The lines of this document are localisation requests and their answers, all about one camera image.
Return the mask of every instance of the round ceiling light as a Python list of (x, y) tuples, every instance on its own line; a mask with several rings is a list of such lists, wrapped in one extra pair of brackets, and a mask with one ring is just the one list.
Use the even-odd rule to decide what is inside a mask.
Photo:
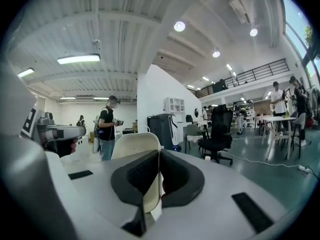
[(255, 37), (258, 34), (258, 30), (256, 28), (251, 29), (250, 36)]
[(174, 25), (174, 30), (177, 32), (181, 32), (184, 31), (186, 28), (186, 25), (182, 22), (182, 21), (178, 21), (175, 25)]
[(215, 51), (213, 54), (212, 54), (212, 56), (214, 57), (214, 58), (218, 58), (219, 56), (220, 56), (220, 51)]

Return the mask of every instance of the handrail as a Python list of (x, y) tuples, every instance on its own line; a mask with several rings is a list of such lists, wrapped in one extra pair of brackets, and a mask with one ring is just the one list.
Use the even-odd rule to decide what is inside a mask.
[[(255, 67), (249, 71), (238, 74), (237, 76), (232, 76), (224, 79), (224, 82), (228, 89), (245, 85), (249, 82), (257, 81), (263, 78), (271, 77), (283, 72), (289, 71), (286, 59), (278, 59), (268, 64)], [(209, 85), (195, 92), (195, 96), (202, 98), (214, 93), (214, 85)]]

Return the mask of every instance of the fluorescent light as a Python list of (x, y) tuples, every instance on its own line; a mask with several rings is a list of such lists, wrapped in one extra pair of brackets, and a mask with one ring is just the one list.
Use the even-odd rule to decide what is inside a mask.
[(250, 36), (255, 37), (258, 34), (258, 30), (256, 28), (251, 29)]
[(174, 24), (174, 30), (177, 32), (184, 31), (186, 28), (186, 25), (182, 21), (178, 21), (176, 24)]
[(18, 74), (18, 77), (23, 78), (23, 77), (25, 77), (27, 75), (32, 74), (33, 72), (35, 72), (35, 71), (33, 70), (33, 68), (30, 67), (27, 70), (25, 70), (25, 71), (21, 72), (20, 74)]
[(93, 97), (95, 100), (109, 100), (107, 97)]
[(212, 53), (212, 56), (214, 58), (218, 58), (220, 56), (220, 51), (215, 51), (214, 53)]
[(75, 100), (76, 97), (60, 97), (60, 100)]
[(226, 67), (227, 67), (228, 69), (232, 70), (232, 67), (231, 67), (229, 64), (227, 64)]
[(58, 58), (57, 61), (59, 62), (59, 64), (68, 64), (68, 63), (76, 63), (76, 62), (99, 62), (100, 55), (95, 53), (95, 54), (67, 56), (67, 57)]

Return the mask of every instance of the white shirt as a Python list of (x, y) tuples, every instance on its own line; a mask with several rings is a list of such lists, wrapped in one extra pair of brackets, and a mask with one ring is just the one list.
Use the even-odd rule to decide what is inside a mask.
[[(275, 100), (278, 100), (278, 99), (282, 99), (282, 93), (284, 91), (283, 90), (278, 90), (278, 91), (272, 91), (271, 92), (271, 101), (274, 102)], [(279, 113), (285, 113), (286, 112), (286, 105), (285, 105), (285, 101), (282, 99), (280, 101), (278, 101), (276, 104), (274, 104), (274, 111), (276, 114), (279, 114)]]
[(203, 117), (203, 120), (208, 120), (207, 111), (205, 109), (202, 111), (202, 117)]

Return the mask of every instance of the gray floor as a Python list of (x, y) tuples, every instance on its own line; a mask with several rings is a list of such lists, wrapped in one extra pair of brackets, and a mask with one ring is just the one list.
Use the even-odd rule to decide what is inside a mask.
[[(236, 131), (234, 131), (232, 132), (232, 137), (231, 148), (228, 150), (230, 154), (250, 161), (266, 162), (265, 159), (270, 146), (268, 137), (256, 136), (252, 128), (245, 129), (242, 135), (237, 135)], [(290, 160), (285, 160), (287, 146), (281, 151), (280, 144), (275, 144), (271, 150), (268, 163), (285, 164), (287, 166), (309, 166), (319, 175), (320, 130), (307, 129), (306, 139), (312, 141), (312, 143), (301, 148), (300, 159), (298, 159), (298, 146), (295, 146), (293, 152), (291, 151)], [(198, 144), (190, 143), (190, 145), (191, 151), (187, 147), (187, 154), (200, 158), (201, 153)], [(185, 142), (182, 142), (181, 146), (182, 152), (185, 152)], [(262, 163), (248, 162), (228, 156), (226, 152), (223, 152), (222, 155), (233, 158), (231, 168), (267, 190), (287, 209), (295, 207), (298, 202), (306, 201), (317, 183), (315, 176), (311, 174), (304, 175), (296, 167), (287, 168), (284, 166), (269, 166)], [(222, 160), (221, 164), (230, 166), (226, 160)]]

